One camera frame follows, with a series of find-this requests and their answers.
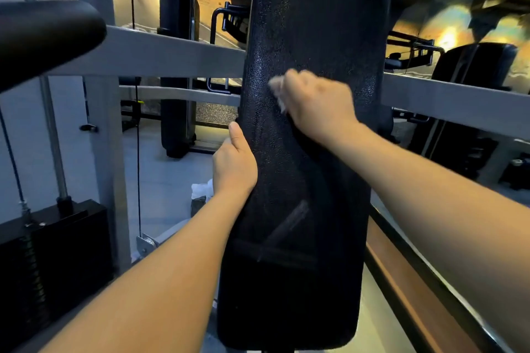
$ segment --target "white plastic bag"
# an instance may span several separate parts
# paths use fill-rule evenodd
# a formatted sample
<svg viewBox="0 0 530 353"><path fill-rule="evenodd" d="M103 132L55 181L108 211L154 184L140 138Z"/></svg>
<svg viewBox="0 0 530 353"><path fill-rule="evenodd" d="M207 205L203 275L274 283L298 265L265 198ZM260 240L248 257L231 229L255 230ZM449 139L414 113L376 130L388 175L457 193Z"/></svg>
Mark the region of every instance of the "white plastic bag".
<svg viewBox="0 0 530 353"><path fill-rule="evenodd" d="M191 185L191 199L196 199L206 196L206 202L214 196L214 182L212 179L208 180L206 184L192 184Z"/></svg>

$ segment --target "forearm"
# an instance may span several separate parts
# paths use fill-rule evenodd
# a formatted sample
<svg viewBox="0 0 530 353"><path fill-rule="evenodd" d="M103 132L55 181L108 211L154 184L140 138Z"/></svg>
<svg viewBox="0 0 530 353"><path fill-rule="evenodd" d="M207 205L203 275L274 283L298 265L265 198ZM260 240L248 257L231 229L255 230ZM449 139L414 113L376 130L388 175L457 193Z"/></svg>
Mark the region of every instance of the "forearm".
<svg viewBox="0 0 530 353"><path fill-rule="evenodd" d="M45 351L199 351L226 241L247 198L242 194L215 195L96 297Z"/></svg>
<svg viewBox="0 0 530 353"><path fill-rule="evenodd" d="M530 330L530 210L364 125L332 151L377 192L414 245L513 348Z"/></svg>

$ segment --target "gray metal frame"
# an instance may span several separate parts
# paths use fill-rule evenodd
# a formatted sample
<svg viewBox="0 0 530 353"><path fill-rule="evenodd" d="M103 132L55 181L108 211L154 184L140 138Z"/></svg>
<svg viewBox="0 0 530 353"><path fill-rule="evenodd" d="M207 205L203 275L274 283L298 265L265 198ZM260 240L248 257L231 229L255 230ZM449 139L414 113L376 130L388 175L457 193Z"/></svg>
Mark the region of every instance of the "gray metal frame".
<svg viewBox="0 0 530 353"><path fill-rule="evenodd" d="M134 85L120 85L120 96L123 100L135 100L136 89ZM138 99L147 101L149 99L183 99L186 101L219 103L220 105L239 106L239 95L227 95L202 90L190 90L185 88L149 87L138 86Z"/></svg>
<svg viewBox="0 0 530 353"><path fill-rule="evenodd" d="M530 140L530 95L386 73L381 103Z"/></svg>
<svg viewBox="0 0 530 353"><path fill-rule="evenodd" d="M244 50L107 26L100 46L48 74L240 78L244 61Z"/></svg>
<svg viewBox="0 0 530 353"><path fill-rule="evenodd" d="M112 0L83 0L96 7L108 25L114 24ZM96 165L99 202L108 210L111 245L115 267L119 274L130 268L129 220L121 139L121 108L118 78L90 71L76 72L86 75L86 101L89 121L97 126L92 133L92 150Z"/></svg>
<svg viewBox="0 0 530 353"><path fill-rule="evenodd" d="M107 39L101 46L50 74L239 78L244 57L243 50L108 26ZM237 97L224 99L203 91L146 87L140 92L141 99L175 98L238 105ZM529 95L385 73L381 103L530 140Z"/></svg>

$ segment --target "hand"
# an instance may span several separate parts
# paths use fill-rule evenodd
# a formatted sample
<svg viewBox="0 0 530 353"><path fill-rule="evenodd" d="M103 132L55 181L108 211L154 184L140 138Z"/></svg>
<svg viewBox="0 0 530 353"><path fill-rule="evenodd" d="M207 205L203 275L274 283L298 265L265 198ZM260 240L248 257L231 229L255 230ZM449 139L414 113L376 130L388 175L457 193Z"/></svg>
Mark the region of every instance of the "hand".
<svg viewBox="0 0 530 353"><path fill-rule="evenodd" d="M231 122L229 134L214 154L214 193L243 193L246 198L258 180L258 165L239 124Z"/></svg>
<svg viewBox="0 0 530 353"><path fill-rule="evenodd" d="M360 125L350 87L344 83L289 69L270 79L269 86L296 126L327 148Z"/></svg>

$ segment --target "cable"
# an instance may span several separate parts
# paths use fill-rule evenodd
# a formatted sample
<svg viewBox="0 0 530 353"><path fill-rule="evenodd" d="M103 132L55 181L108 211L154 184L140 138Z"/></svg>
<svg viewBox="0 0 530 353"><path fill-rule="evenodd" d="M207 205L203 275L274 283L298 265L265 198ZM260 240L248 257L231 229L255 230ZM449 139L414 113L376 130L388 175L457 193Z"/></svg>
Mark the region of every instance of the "cable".
<svg viewBox="0 0 530 353"><path fill-rule="evenodd" d="M131 0L131 20L132 29L136 29L134 19L134 0ZM138 84L135 82L134 85L136 103L138 102ZM140 122L136 124L136 186L138 189L138 232L142 237L142 210L140 208Z"/></svg>
<svg viewBox="0 0 530 353"><path fill-rule="evenodd" d="M18 175L17 163L15 162L15 156L13 155L13 149L11 148L11 142L9 141L9 136L7 134L7 128L5 126L4 115L2 114L2 109L0 109L0 122L2 124L2 132L4 133L5 144L7 146L7 152L9 153L9 158L11 160L11 167L13 168L13 173L15 174L15 181L17 182L18 189L18 198L20 204L22 205L22 214L29 213L28 205L24 199L24 193L22 192L22 186L20 184L20 177Z"/></svg>

